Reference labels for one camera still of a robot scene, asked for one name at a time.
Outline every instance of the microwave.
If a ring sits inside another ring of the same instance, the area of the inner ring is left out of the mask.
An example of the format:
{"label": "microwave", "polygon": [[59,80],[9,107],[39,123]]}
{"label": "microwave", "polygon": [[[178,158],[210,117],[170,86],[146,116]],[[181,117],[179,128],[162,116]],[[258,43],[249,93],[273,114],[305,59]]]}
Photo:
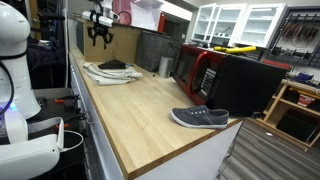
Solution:
{"label": "microwave", "polygon": [[197,105],[230,115],[262,113],[287,69],[183,44],[173,79]]}

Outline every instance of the floor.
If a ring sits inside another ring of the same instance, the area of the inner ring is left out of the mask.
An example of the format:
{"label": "floor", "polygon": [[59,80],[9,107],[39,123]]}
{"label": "floor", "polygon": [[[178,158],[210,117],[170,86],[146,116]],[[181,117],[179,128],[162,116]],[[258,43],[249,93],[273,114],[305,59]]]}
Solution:
{"label": "floor", "polygon": [[320,142],[304,152],[275,135],[268,136],[266,132],[245,121],[231,156],[220,166],[216,179],[320,179]]}

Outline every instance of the black microwave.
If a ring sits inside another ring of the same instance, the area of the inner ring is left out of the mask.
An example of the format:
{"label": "black microwave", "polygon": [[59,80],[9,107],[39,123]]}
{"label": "black microwave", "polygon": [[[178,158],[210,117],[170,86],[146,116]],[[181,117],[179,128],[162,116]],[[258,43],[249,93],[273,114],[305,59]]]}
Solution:
{"label": "black microwave", "polygon": [[286,73],[257,60],[184,44],[173,78],[197,105],[251,116],[264,111]]}

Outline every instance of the kitchen cabinet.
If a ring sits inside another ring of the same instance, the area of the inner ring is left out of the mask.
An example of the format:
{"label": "kitchen cabinet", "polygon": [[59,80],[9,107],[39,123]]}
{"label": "kitchen cabinet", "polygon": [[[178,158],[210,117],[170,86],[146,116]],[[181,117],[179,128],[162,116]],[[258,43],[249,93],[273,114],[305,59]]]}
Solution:
{"label": "kitchen cabinet", "polygon": [[[263,112],[264,117],[253,122],[307,151],[320,137],[320,96],[317,91],[312,86],[283,80]],[[304,105],[300,94],[315,100]],[[293,111],[294,117],[288,118],[289,112]]]}
{"label": "kitchen cabinet", "polygon": [[285,3],[249,5],[241,23],[243,25],[231,44],[269,48],[286,7]]}
{"label": "kitchen cabinet", "polygon": [[244,15],[247,4],[201,6],[193,31],[193,39],[208,41],[215,45],[229,45],[235,29]]}

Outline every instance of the folded towel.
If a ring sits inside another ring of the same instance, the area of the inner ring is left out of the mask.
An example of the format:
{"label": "folded towel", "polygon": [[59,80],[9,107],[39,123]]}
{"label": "folded towel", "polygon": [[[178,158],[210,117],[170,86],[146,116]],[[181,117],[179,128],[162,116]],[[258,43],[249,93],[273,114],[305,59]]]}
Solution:
{"label": "folded towel", "polygon": [[100,86],[125,84],[142,77],[142,74],[138,73],[133,67],[119,70],[102,70],[95,64],[85,63],[83,68],[87,75]]}

